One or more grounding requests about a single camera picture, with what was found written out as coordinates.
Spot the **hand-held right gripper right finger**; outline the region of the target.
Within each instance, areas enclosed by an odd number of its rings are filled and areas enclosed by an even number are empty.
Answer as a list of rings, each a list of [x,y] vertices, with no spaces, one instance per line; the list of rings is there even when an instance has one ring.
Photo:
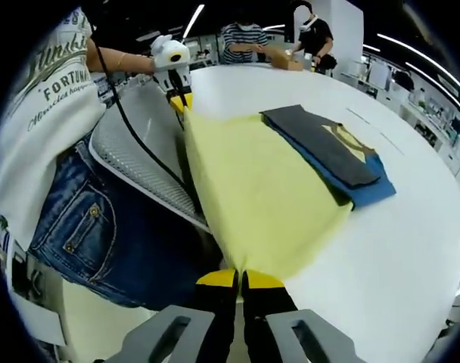
[[[299,310],[279,279],[248,269],[241,295],[252,362],[362,361],[350,337],[314,311]]]

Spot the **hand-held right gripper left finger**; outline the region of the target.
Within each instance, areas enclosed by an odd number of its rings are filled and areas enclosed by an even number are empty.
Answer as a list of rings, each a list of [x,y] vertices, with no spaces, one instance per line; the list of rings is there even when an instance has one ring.
[[[210,272],[185,306],[168,306],[132,329],[107,362],[225,362],[235,334],[238,272]]]

